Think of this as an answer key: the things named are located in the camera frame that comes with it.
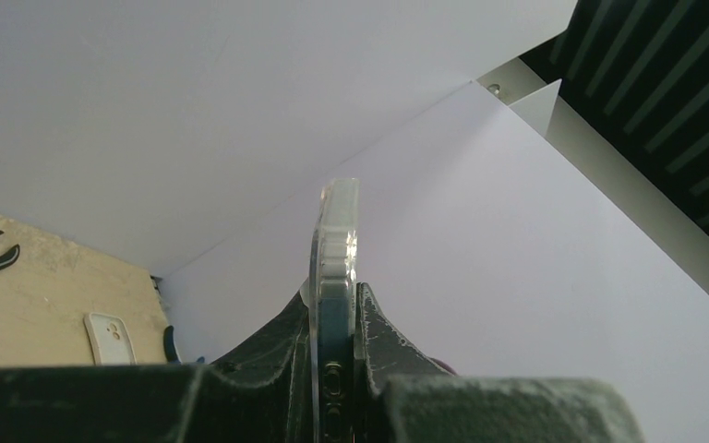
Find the black ceiling grille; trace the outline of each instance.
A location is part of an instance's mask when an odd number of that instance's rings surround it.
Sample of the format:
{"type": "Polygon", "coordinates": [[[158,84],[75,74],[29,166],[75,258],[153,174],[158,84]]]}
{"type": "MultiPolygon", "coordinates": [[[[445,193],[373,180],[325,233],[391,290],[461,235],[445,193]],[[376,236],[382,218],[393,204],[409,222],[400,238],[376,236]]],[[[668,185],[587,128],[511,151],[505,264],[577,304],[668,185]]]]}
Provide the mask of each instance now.
{"type": "Polygon", "coordinates": [[[709,235],[709,0],[580,0],[521,58],[709,235]]]}

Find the clear phone case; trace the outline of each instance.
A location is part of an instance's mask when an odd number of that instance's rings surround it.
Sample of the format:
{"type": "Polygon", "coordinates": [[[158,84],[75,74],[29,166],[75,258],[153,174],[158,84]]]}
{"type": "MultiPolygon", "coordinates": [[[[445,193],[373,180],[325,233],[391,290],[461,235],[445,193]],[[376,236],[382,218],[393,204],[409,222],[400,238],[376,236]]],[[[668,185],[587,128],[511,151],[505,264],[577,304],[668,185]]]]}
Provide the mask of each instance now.
{"type": "Polygon", "coordinates": [[[309,318],[316,442],[351,441],[360,182],[337,179],[322,191],[311,246],[309,318]]]}

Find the white panel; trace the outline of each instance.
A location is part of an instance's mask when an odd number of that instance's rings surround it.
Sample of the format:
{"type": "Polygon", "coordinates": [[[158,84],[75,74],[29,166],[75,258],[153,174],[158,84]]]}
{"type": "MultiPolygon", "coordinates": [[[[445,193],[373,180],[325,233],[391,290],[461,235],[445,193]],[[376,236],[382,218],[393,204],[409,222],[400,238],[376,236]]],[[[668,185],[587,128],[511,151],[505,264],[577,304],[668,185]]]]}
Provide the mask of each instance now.
{"type": "Polygon", "coordinates": [[[0,2],[0,212],[165,273],[574,4],[0,2]]]}
{"type": "Polygon", "coordinates": [[[556,108],[556,99],[559,97],[560,88],[561,80],[558,79],[511,104],[510,109],[518,114],[537,134],[544,137],[550,126],[553,109],[556,108]]]}
{"type": "Polygon", "coordinates": [[[333,176],[362,180],[358,277],[425,352],[470,375],[602,378],[647,441],[709,441],[709,297],[477,85],[165,280],[187,357],[288,302],[333,176]]]}

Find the white backdrop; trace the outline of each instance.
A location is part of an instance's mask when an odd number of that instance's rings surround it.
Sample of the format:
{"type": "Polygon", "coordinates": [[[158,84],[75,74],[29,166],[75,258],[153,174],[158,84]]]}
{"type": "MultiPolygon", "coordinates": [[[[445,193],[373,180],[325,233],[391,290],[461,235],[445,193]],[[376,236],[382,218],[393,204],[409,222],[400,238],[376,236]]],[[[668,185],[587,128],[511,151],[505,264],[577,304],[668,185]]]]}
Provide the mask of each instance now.
{"type": "Polygon", "coordinates": [[[575,3],[0,2],[0,213],[164,276],[575,3]]]}
{"type": "Polygon", "coordinates": [[[505,105],[470,85],[172,274],[186,358],[220,356],[307,273],[321,187],[362,180],[358,277],[465,375],[597,377],[648,441],[709,441],[709,297],[505,105]]]}

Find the transparent plastic case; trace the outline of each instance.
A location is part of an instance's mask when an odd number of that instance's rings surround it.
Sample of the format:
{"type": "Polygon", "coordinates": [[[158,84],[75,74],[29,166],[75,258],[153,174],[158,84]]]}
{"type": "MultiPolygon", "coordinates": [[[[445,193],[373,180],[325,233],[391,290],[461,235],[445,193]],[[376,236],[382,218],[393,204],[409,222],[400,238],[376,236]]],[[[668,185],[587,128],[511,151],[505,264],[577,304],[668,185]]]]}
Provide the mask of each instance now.
{"type": "Polygon", "coordinates": [[[308,274],[314,441],[352,440],[360,182],[337,179],[322,191],[308,274]]]}

